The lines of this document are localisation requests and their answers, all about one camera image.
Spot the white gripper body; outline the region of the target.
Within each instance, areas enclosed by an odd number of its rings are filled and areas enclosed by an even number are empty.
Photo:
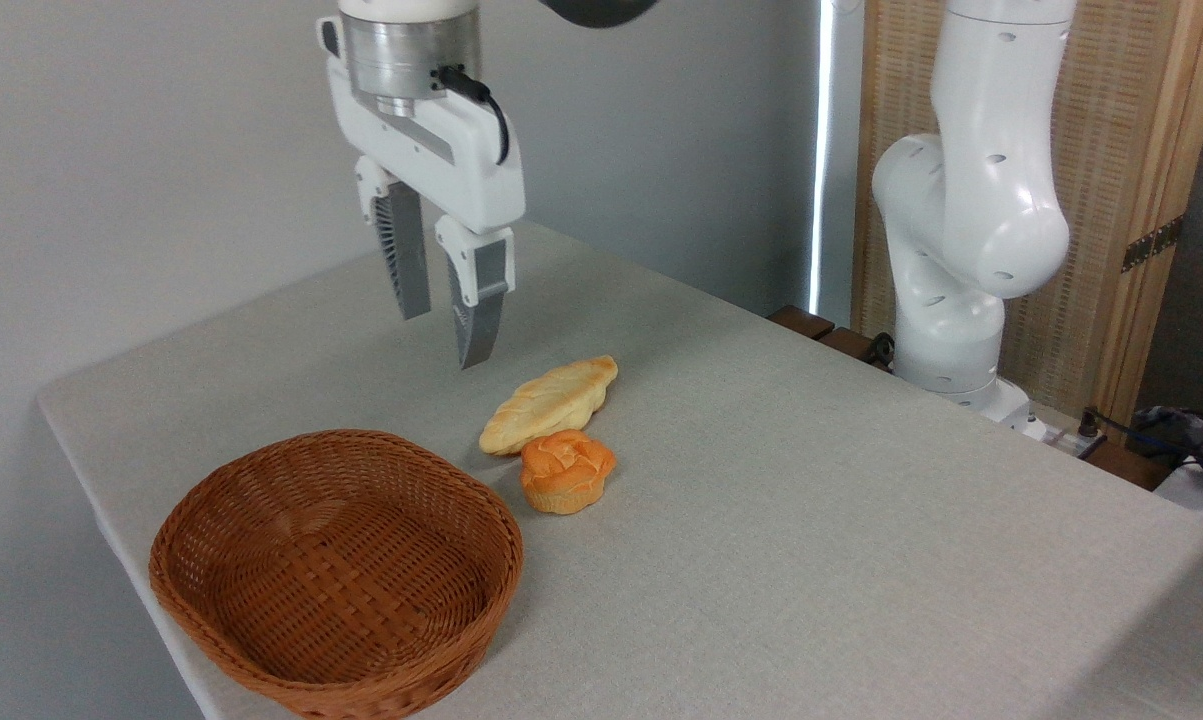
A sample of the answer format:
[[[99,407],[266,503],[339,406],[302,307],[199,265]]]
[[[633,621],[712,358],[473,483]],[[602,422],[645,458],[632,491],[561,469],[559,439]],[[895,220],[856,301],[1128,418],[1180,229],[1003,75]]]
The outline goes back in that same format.
[[[522,218],[511,121],[474,97],[478,14],[327,14],[318,38],[354,149],[473,233]]]

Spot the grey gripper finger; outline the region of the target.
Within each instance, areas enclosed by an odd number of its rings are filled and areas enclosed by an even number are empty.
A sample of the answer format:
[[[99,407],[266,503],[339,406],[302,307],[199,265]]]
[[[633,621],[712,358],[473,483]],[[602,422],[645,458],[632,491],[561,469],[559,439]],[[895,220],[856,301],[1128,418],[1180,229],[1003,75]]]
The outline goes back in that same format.
[[[355,163],[360,209],[380,242],[403,319],[431,310],[421,196],[372,157]]]
[[[502,301],[515,282],[514,233],[505,227],[478,234],[442,215],[435,240],[448,258],[456,349],[463,369],[488,359],[499,333]]]

